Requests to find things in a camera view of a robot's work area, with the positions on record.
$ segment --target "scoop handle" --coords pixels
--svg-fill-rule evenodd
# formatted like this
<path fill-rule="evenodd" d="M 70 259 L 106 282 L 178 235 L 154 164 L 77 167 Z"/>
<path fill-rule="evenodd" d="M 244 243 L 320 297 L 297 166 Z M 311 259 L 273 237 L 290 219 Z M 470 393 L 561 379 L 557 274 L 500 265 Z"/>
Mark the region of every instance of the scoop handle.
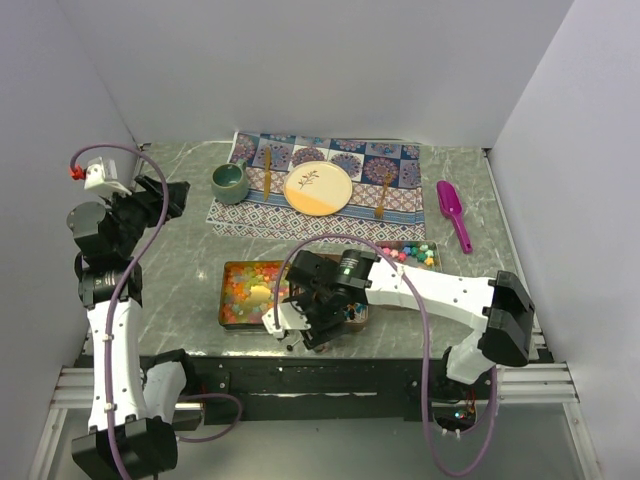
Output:
<path fill-rule="evenodd" d="M 460 240 L 460 247 L 464 253 L 473 252 L 473 247 L 471 246 L 471 239 L 469 238 L 469 233 L 467 232 L 467 228 L 464 226 L 464 221 L 462 220 L 462 215 L 453 215 L 451 217 L 451 221 L 453 222 L 453 228 L 458 234 L 458 240 Z"/>

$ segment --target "red clip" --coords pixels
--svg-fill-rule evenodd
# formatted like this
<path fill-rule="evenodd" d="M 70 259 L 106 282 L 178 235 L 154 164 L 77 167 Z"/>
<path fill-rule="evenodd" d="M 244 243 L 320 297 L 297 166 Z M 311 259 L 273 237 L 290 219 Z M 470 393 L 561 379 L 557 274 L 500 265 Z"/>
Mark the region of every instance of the red clip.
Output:
<path fill-rule="evenodd" d="M 80 165 L 76 165 L 74 168 L 69 168 L 69 174 L 74 180 L 84 180 L 87 178 L 86 172 Z"/>

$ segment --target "pink scoop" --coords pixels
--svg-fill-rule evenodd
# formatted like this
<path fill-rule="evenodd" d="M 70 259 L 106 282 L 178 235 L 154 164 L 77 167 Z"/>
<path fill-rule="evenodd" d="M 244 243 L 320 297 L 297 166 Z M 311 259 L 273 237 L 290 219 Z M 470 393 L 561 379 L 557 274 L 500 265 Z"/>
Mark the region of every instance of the pink scoop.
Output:
<path fill-rule="evenodd" d="M 449 218 L 453 223 L 453 228 L 458 234 L 462 251 L 464 253 L 471 253 L 473 247 L 471 246 L 471 239 L 462 220 L 462 204 L 458 198 L 458 192 L 456 192 L 453 185 L 444 180 L 438 182 L 436 189 L 438 190 L 438 200 L 440 202 L 442 215 Z"/>

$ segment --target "gold utensil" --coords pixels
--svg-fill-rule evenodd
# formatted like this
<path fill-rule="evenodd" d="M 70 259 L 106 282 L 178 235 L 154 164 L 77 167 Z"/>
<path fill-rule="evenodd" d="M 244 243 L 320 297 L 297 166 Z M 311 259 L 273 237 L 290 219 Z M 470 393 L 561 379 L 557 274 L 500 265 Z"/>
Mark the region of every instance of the gold utensil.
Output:
<path fill-rule="evenodd" d="M 384 203 L 384 197 L 387 194 L 387 188 L 389 188 L 390 183 L 391 183 L 391 174 L 387 174 L 384 177 L 384 185 L 382 187 L 382 195 L 380 196 L 380 202 L 378 202 L 378 206 L 373 211 L 373 216 L 376 217 L 378 220 L 382 220 L 382 217 L 384 217 L 384 207 L 382 206 L 382 204 Z"/>
<path fill-rule="evenodd" d="M 271 147 L 264 149 L 264 201 L 269 198 L 271 191 Z"/>

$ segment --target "table runner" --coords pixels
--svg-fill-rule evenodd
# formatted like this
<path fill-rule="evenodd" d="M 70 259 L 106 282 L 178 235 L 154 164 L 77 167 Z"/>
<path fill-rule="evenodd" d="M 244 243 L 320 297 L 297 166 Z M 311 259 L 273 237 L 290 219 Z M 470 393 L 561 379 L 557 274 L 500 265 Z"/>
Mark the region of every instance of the table runner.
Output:
<path fill-rule="evenodd" d="M 264 201 L 264 152 L 271 147 L 271 190 Z M 238 205 L 211 204 L 207 222 L 226 236 L 302 240 L 327 233 L 372 241 L 425 239 L 420 150 L 414 145 L 292 135 L 236 133 L 230 163 L 247 162 L 250 190 Z M 339 212 L 312 217 L 294 210 L 283 195 L 287 174 L 308 161 L 330 161 L 351 177 L 353 194 Z M 383 220 L 373 211 L 386 174 L 391 182 Z"/>

